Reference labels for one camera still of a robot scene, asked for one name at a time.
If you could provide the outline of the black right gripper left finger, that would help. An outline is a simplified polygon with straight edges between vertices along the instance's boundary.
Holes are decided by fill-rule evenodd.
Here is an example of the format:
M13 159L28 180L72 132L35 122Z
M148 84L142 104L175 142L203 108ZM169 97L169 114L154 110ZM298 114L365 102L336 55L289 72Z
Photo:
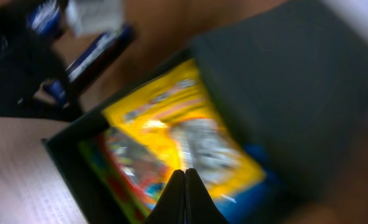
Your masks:
M185 192L184 173L175 170L144 224L184 224Z

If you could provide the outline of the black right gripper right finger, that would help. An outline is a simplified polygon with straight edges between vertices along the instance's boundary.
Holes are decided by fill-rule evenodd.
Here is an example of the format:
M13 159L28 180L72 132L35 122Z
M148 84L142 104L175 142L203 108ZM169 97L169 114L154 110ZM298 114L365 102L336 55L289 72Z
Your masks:
M185 206L188 224L228 224L211 199L195 169L185 171Z

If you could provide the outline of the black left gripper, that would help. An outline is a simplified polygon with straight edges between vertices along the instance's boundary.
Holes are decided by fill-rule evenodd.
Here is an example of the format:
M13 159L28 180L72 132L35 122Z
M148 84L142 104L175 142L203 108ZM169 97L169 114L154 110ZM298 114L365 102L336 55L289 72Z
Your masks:
M81 115L62 59L27 26L27 15L40 1L0 1L0 117L74 121ZM68 106L34 97L47 79L65 88Z

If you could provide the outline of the blue cookie pack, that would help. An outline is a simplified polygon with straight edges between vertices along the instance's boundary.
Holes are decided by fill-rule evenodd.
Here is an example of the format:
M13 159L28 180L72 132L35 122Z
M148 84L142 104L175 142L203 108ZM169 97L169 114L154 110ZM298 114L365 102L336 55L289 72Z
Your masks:
M264 179L252 186L245 187L237 194L215 201L216 207L230 223L250 223L262 206L281 189L281 180L270 169L266 169L268 157L265 150L257 145L244 146L245 152L262 165Z

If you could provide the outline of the purple Dairy Milk bar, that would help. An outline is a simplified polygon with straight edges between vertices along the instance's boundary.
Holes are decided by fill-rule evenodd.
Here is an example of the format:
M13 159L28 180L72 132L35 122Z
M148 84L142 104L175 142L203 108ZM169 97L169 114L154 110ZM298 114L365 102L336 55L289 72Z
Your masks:
M65 71L43 82L41 93L45 102L64 107L68 103L66 91L78 98L134 41L131 24L123 24L119 30L101 33L73 61Z

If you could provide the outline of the yellow Hacks candy bag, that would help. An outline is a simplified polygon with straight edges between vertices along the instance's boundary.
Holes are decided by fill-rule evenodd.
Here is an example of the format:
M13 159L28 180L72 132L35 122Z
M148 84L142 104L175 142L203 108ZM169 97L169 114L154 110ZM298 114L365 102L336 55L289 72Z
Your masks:
M261 166L232 139L193 59L135 89L103 114L169 170L194 168L214 199L265 179Z

